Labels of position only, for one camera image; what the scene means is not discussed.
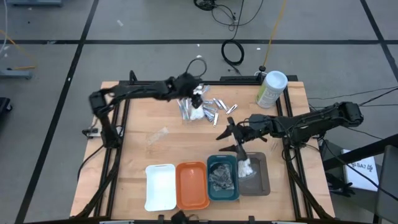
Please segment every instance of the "gray floor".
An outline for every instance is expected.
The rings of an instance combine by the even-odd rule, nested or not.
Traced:
[[[240,1],[218,0],[234,12]],[[78,40],[93,0],[69,0],[64,7],[9,7],[9,35],[19,40]],[[395,0],[367,0],[385,39],[398,39]],[[243,21],[253,15],[260,0],[246,1]],[[265,0],[259,15],[239,28],[237,39],[268,39],[282,1]],[[0,29],[4,28],[3,14]],[[216,13],[225,20],[222,13]],[[214,22],[209,12],[184,0],[100,0],[87,39],[167,40],[228,39],[233,33]],[[288,0],[276,39],[376,40],[359,1]],[[42,148],[76,45],[23,45],[38,61],[31,80],[0,80],[0,96],[10,97],[14,110],[1,126],[0,134],[0,223],[13,223]],[[243,75],[253,75],[264,60],[267,45],[245,44]],[[76,173],[86,139],[81,130],[92,115],[87,97],[105,80],[127,80],[133,69],[139,80],[161,80],[184,72],[190,59],[201,55],[208,62],[205,80],[234,75],[220,54],[220,44],[85,45],[71,80],[65,106],[55,131],[26,222],[67,218],[76,188]],[[398,58],[398,45],[389,45]],[[29,65],[14,47],[0,55],[0,69]],[[239,53],[231,46],[226,54]],[[192,73],[200,73],[200,64]],[[329,97],[397,86],[397,80],[380,45],[273,45],[267,70],[298,75],[308,97]],[[340,98],[366,101],[377,93]],[[336,100],[310,100],[326,106]],[[398,103],[398,92],[377,101]],[[397,132],[398,107],[367,107],[365,122],[358,130],[381,138]],[[327,139],[347,149],[376,141],[361,133],[336,128]],[[332,197],[336,216],[344,220],[371,222],[373,215],[341,197]]]

